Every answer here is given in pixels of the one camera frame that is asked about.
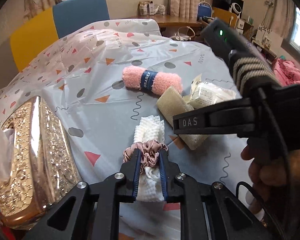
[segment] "clear plastic tablecloth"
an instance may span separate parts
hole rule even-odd
[[[162,37],[150,19],[95,22],[42,51],[2,90],[0,124],[32,96],[42,96],[68,131],[82,178],[102,181],[119,171],[140,118],[163,119],[158,96],[125,88],[122,70],[130,65],[177,73],[184,95],[200,73],[203,80],[236,90],[226,64],[203,44]],[[199,182],[222,181],[232,192],[237,182],[251,182],[250,163],[240,158],[245,139],[211,135],[191,151],[166,121],[165,141],[169,159]],[[120,232],[131,239],[179,239],[180,205],[122,203]]]

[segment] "pink fabric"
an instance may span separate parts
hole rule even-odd
[[[130,66],[122,71],[122,80],[126,87],[141,89],[140,81],[145,68]],[[174,73],[158,72],[154,78],[152,92],[161,96],[169,87],[173,86],[178,93],[182,92],[181,78]]]
[[[300,70],[295,67],[293,61],[277,58],[272,63],[272,68],[281,85],[300,84]]]
[[[158,143],[155,140],[150,140],[145,143],[136,142],[123,152],[123,163],[131,160],[133,151],[135,149],[141,150],[142,156],[140,173],[142,173],[145,167],[153,168],[157,165],[159,150],[161,150],[162,148],[168,151],[168,147],[164,143]]]

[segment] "black cable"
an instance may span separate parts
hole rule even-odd
[[[276,145],[279,148],[279,152],[281,153],[283,158],[283,165],[287,176],[286,180],[287,180],[287,198],[288,198],[285,205],[283,225],[286,228],[288,235],[292,236],[294,235],[295,231],[298,228],[298,220],[295,218],[295,216],[292,215],[292,211],[295,209],[296,194],[295,194],[294,187],[291,184],[289,151],[284,141],[283,135],[280,131],[279,125],[268,103],[265,100],[261,100],[261,104],[263,106],[263,109],[268,115],[269,121],[271,122],[270,127],[273,128],[273,132],[274,132],[273,134],[277,137],[276,139],[278,140],[278,143]]]
[[[258,194],[258,192],[253,187],[251,187],[248,183],[246,183],[244,181],[240,181],[237,184],[237,187],[235,189],[235,196],[238,198],[238,196],[239,196],[239,187],[240,186],[244,186],[248,191],[250,191],[250,193],[254,196],[254,198],[260,203],[261,207],[265,211],[265,214],[268,215],[268,217],[270,218],[270,220],[274,224],[274,226],[277,229],[281,239],[282,240],[287,240],[287,236],[286,236],[286,234],[283,230],[283,227],[282,227],[281,223],[279,222],[278,218],[273,213],[271,213],[269,211],[269,208],[267,207],[267,205],[263,201],[262,197]]]

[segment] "tissue box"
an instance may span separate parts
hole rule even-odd
[[[29,229],[80,180],[67,133],[40,97],[21,105],[2,125],[15,129],[8,181],[0,180],[3,223]]]

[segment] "white waffle towel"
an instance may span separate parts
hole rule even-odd
[[[164,143],[164,120],[160,120],[160,116],[141,117],[140,124],[136,126],[133,143],[149,140]],[[159,167],[146,167],[145,173],[140,174],[137,200],[144,202],[164,201]]]

